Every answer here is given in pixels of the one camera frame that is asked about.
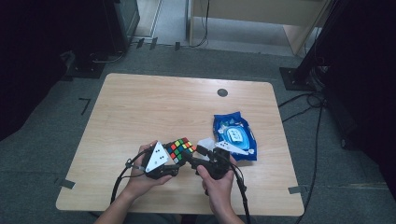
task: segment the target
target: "table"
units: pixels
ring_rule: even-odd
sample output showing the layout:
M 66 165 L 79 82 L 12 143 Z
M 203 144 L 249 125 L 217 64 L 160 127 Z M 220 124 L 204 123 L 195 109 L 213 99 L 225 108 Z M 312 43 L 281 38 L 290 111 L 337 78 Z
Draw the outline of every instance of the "table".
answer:
M 218 95 L 219 89 L 228 92 Z M 299 216 L 304 212 L 276 98 L 270 83 L 188 77 L 109 74 L 82 135 L 62 188 L 60 210 L 104 211 L 114 183 L 139 146 L 187 137 L 193 144 L 213 137 L 214 114 L 241 111 L 258 144 L 258 160 L 238 162 L 245 176 L 251 215 Z M 131 212 L 212 214 L 201 178 L 186 164 L 178 176 L 155 187 Z M 119 193 L 126 185 L 120 183 Z M 234 181 L 235 213 L 245 214 Z
M 194 17 L 205 17 L 208 0 L 191 0 L 190 45 Z M 283 24 L 291 49 L 297 54 L 313 29 L 326 19 L 332 0 L 216 0 L 209 18 Z

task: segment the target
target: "hand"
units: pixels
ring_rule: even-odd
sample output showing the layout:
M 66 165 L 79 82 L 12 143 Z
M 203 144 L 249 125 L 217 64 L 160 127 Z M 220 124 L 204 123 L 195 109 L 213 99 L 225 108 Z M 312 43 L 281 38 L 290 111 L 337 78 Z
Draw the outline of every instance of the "hand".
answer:
M 154 146 L 155 144 L 157 144 L 157 141 L 153 141 L 148 145 L 141 146 L 139 148 L 139 152 L 141 152 L 145 149 L 148 149 L 151 146 Z M 137 158 L 136 161 L 134 162 L 134 165 L 136 165 L 136 166 L 142 165 L 144 156 L 146 156 L 146 154 L 143 154 L 142 156 Z M 166 175 L 166 176 L 163 176 L 163 177 L 155 180 L 155 179 L 148 178 L 142 174 L 143 174 L 142 171 L 132 169 L 131 175 L 141 175 L 141 176 L 131 177 L 128 181 L 128 184 L 126 185 L 126 187 L 124 189 L 124 191 L 126 193 L 130 194 L 130 196 L 132 196 L 134 199 L 142 196 L 143 194 L 148 192 L 154 186 L 163 185 L 164 183 L 166 183 L 167 181 L 169 181 L 172 178 L 171 175 Z
M 232 164 L 235 159 L 230 156 Z M 210 209 L 219 223 L 243 223 L 231 206 L 231 190 L 233 188 L 233 171 L 228 171 L 222 179 L 213 179 L 203 165 L 197 167 L 202 178 L 202 187 L 209 194 Z

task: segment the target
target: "wooden tabletop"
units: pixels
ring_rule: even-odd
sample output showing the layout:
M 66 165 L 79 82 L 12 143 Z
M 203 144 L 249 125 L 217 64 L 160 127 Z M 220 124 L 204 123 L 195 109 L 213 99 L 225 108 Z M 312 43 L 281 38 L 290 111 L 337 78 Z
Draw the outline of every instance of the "wooden tabletop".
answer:
M 218 96 L 225 89 L 226 97 Z M 110 74 L 106 77 L 62 188 L 60 210 L 104 211 L 125 162 L 139 146 L 187 137 L 194 145 L 212 137 L 213 115 L 240 111 L 258 145 L 257 161 L 240 161 L 251 215 L 300 216 L 304 212 L 288 143 L 270 83 Z M 188 163 L 163 186 L 135 201 L 131 212 L 212 214 L 201 178 Z M 120 183 L 118 193 L 127 179 Z M 244 215 L 234 181 L 232 204 Z

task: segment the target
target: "rubik's cube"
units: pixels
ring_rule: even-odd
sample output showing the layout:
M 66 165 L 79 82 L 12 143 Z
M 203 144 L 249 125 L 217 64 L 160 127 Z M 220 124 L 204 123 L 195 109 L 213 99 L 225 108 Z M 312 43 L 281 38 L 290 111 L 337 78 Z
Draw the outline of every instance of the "rubik's cube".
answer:
M 186 151 L 188 153 L 193 153 L 195 151 L 195 147 L 187 138 L 180 138 L 176 140 L 174 143 L 170 144 L 170 146 L 166 149 L 169 153 L 169 156 L 175 162 L 175 164 L 184 165 L 185 160 L 181 155 L 182 151 Z

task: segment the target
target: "person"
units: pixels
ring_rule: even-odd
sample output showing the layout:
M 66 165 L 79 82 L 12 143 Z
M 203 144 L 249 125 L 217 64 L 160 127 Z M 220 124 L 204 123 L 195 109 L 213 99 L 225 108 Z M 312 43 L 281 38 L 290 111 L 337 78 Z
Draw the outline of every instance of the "person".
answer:
M 139 148 L 139 152 L 154 146 L 157 141 L 150 144 L 143 145 Z M 232 163 L 236 163 L 232 156 L 230 156 Z M 143 156 L 136 159 L 134 165 L 140 166 L 143 161 Z M 222 179 L 213 179 L 206 168 L 202 165 L 197 167 L 197 171 L 202 178 L 202 186 L 209 195 L 209 205 L 219 223 L 244 223 L 235 213 L 231 206 L 231 190 L 233 187 L 233 171 L 229 171 Z M 131 175 L 139 175 L 141 171 L 132 169 Z M 145 175 L 130 178 L 125 189 L 120 193 L 116 200 L 107 208 L 107 210 L 99 216 L 94 222 L 95 224 L 118 224 L 123 223 L 130 206 L 134 201 L 147 193 L 155 186 L 160 186 L 172 179 L 171 175 L 163 176 L 159 179 L 151 179 Z

